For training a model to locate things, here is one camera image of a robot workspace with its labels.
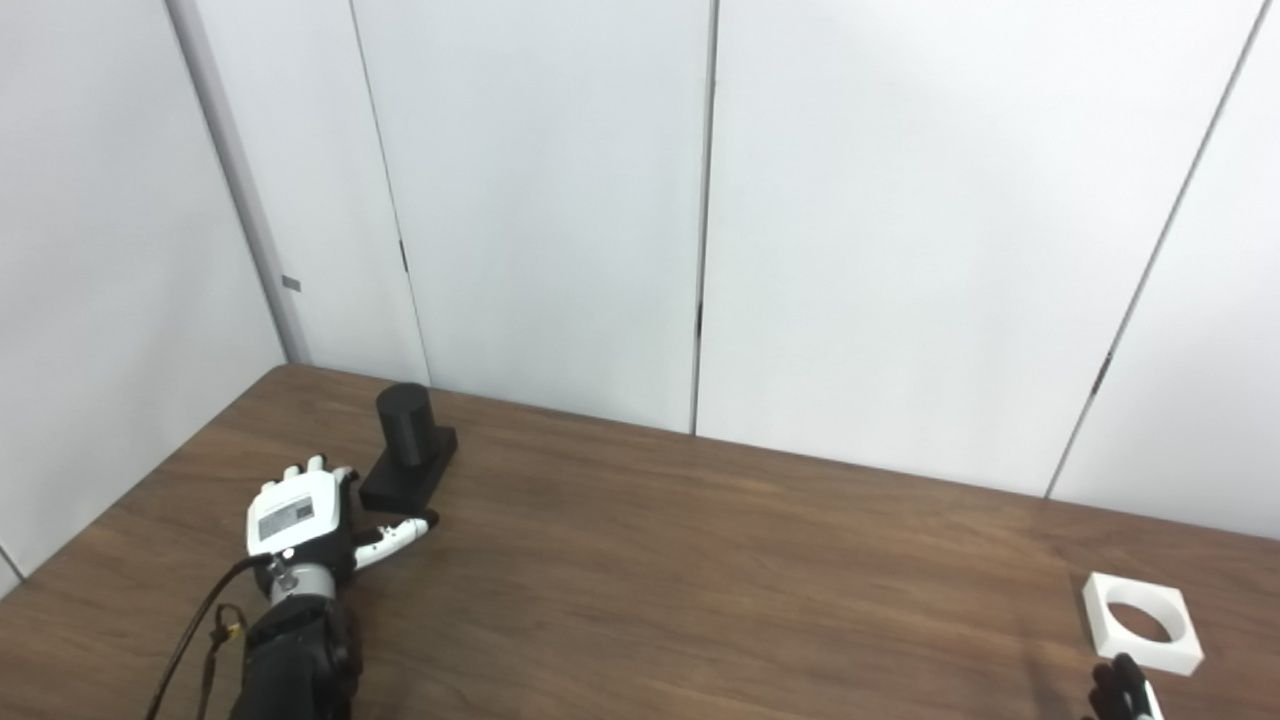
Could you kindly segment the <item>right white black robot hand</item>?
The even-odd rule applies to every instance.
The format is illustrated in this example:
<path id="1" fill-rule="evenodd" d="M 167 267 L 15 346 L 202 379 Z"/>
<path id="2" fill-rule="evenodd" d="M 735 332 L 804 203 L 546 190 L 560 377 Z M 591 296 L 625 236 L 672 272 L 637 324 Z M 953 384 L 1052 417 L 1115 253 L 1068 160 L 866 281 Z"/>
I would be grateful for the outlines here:
<path id="1" fill-rule="evenodd" d="M 1091 715 L 1085 719 L 1164 719 L 1153 687 L 1129 653 L 1119 653 L 1106 664 L 1096 664 L 1091 678 Z"/>

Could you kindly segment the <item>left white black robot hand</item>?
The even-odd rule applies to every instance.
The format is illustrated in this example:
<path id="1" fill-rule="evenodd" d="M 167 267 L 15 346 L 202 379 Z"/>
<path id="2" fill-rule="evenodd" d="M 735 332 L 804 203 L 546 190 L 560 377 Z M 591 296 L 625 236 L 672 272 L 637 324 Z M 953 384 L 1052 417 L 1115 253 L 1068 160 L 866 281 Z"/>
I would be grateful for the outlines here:
<path id="1" fill-rule="evenodd" d="M 269 480 L 246 511 L 246 548 L 268 562 L 253 569 L 273 603 L 292 596 L 334 600 L 353 575 L 408 548 L 439 524 L 428 509 L 370 530 L 355 529 L 353 468 L 328 466 L 323 455 Z"/>

